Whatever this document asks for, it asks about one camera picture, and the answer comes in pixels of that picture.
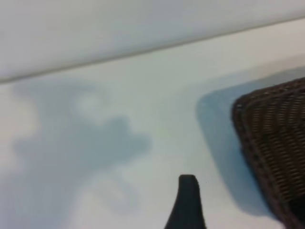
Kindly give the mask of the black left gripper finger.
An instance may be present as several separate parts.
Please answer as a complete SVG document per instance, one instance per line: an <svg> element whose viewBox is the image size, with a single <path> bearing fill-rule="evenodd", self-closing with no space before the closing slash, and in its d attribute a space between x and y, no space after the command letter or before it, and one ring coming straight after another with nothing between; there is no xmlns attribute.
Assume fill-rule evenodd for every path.
<svg viewBox="0 0 305 229"><path fill-rule="evenodd" d="M178 192L165 229L205 229L200 187L194 175L180 175Z"/></svg>

